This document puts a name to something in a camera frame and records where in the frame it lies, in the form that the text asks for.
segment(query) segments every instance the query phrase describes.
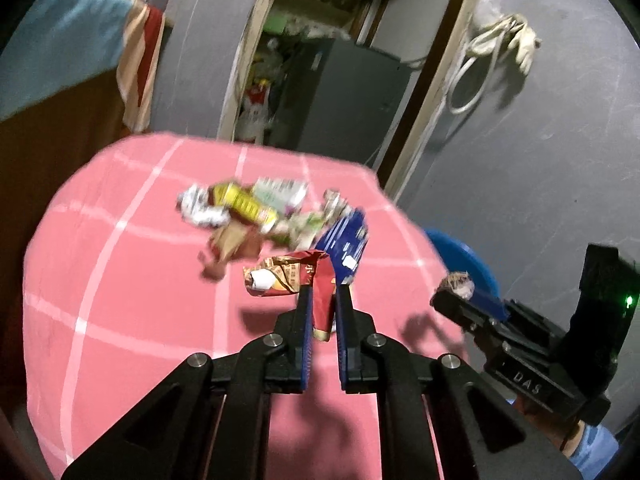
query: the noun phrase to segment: door frame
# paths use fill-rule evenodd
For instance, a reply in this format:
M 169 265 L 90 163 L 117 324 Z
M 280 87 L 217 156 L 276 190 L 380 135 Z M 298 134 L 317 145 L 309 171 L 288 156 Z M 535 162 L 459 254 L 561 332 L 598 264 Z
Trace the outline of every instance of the door frame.
M 256 0 L 249 15 L 226 88 L 218 139 L 233 140 L 244 87 L 273 1 Z M 352 37 L 362 36 L 369 23 L 364 41 L 369 45 L 388 1 L 365 0 L 354 20 L 354 26 L 359 26 L 360 30 L 352 28 Z M 478 0 L 449 0 L 418 81 L 378 168 L 380 185 L 395 201 L 415 169 L 419 155 L 433 131 L 447 87 L 447 73 L 460 58 L 465 33 L 477 2 Z

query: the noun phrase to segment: light blue cloth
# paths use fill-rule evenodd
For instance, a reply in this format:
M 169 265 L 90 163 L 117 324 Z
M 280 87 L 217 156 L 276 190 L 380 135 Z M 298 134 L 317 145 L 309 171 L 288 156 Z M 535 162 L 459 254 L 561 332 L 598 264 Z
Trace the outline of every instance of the light blue cloth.
M 515 399 L 507 399 L 513 404 Z M 582 480 L 594 480 L 618 451 L 618 441 L 602 424 L 594 427 L 584 425 L 580 444 L 569 460 L 575 465 Z
M 0 54 L 0 120 L 118 65 L 132 0 L 36 0 Z

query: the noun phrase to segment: wall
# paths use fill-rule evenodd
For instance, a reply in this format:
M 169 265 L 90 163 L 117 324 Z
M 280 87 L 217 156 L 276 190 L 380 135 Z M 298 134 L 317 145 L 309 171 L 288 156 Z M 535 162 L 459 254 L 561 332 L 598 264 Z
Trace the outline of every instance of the wall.
M 429 52 L 449 0 L 389 0 L 372 46 L 403 61 Z
M 153 130 L 215 137 L 236 49 L 255 0 L 169 0 L 175 27 L 161 54 Z
M 399 205 L 473 247 L 503 295 L 567 328 L 587 243 L 640 255 L 640 52 L 607 0 L 502 8 L 542 38 L 531 74 L 503 67 L 469 117 L 444 117 Z M 639 352 L 640 314 L 609 389 L 614 430 L 640 400 Z

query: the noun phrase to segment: pile of trash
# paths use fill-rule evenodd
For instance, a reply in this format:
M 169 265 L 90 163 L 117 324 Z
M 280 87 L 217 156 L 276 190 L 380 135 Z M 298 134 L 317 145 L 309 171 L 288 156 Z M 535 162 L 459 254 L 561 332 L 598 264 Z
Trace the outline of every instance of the pile of trash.
M 289 253 L 270 256 L 244 268 L 244 284 L 254 296 L 297 294 L 313 287 L 314 336 L 328 340 L 333 322 L 332 295 L 347 285 L 360 263 L 369 232 L 362 209 L 353 208 L 336 190 L 324 192 L 317 210 L 302 212 L 308 183 L 259 178 L 253 185 L 221 182 L 192 185 L 178 195 L 184 221 L 212 228 L 209 256 L 200 252 L 203 275 L 215 282 L 233 260 L 258 260 L 263 244 Z

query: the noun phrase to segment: yellow packaging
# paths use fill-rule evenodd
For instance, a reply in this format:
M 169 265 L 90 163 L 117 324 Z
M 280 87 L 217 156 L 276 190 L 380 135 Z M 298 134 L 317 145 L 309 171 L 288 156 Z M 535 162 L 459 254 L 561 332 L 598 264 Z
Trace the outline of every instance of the yellow packaging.
M 225 182 L 214 186 L 213 200 L 215 205 L 228 207 L 249 222 L 258 224 L 263 233 L 268 233 L 278 221 L 278 212 L 274 208 L 257 201 L 235 182 Z

